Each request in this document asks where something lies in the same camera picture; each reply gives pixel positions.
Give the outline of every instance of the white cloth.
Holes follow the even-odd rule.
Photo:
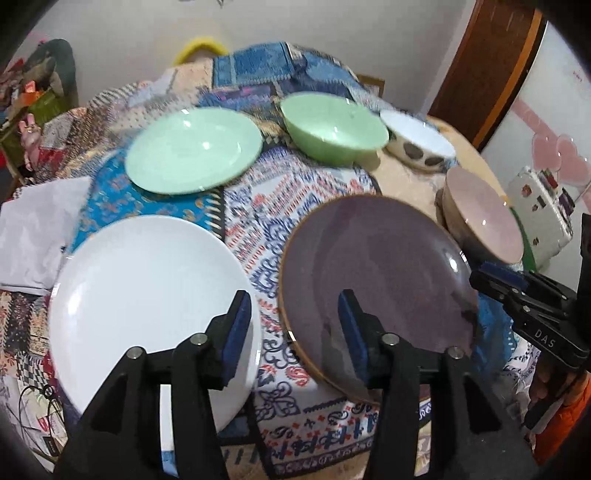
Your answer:
[[[78,226],[90,177],[23,189],[0,210],[0,289],[47,295]]]

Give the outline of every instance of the blue foam pad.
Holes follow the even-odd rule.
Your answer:
[[[232,324],[232,328],[230,328],[226,344],[222,350],[222,379],[224,386],[227,386],[228,382],[236,375],[240,354],[242,353],[246,334],[251,324],[251,316],[251,296],[247,292],[244,292],[238,312],[236,313],[236,318]]]
[[[353,362],[355,374],[364,384],[367,384],[369,381],[369,355],[367,346],[361,337],[361,332],[355,321],[355,314],[352,307],[354,308],[355,306],[349,304],[345,292],[341,292],[338,301],[340,325],[343,329],[345,340],[347,341],[347,347],[349,348],[349,355]],[[361,308],[358,304],[356,307],[356,310],[361,312]]]
[[[525,277],[513,270],[510,270],[506,267],[501,267],[500,265],[496,265],[492,262],[484,262],[479,270],[485,274],[492,275],[499,280],[507,283],[513,288],[517,288],[518,290],[525,291],[528,287],[527,280]]]

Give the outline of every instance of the wooden door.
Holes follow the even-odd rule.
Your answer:
[[[525,80],[544,27],[541,14],[519,0],[477,0],[429,115],[481,150]]]

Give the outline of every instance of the metal screw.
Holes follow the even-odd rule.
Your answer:
[[[447,349],[447,354],[452,357],[454,360],[459,360],[464,356],[464,350],[462,350],[458,346],[451,346]]]
[[[126,355],[132,360],[135,360],[136,358],[141,357],[143,353],[144,349],[142,349],[140,346],[133,346],[129,350],[127,350]]]
[[[193,345],[203,345],[207,342],[207,335],[205,335],[205,333],[196,333],[191,337],[190,342]]]
[[[382,335],[382,341],[386,345],[394,346],[398,344],[398,342],[400,341],[400,337],[395,333],[384,333]]]

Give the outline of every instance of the white plate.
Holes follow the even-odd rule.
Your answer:
[[[61,271],[49,308],[51,357],[69,399],[84,411],[125,351],[176,347],[226,313],[236,290],[251,295],[252,320],[235,377],[210,391],[224,428],[244,405],[261,356],[255,292],[227,247],[178,218],[120,220],[86,240]],[[170,389],[161,394],[161,444],[173,449]]]

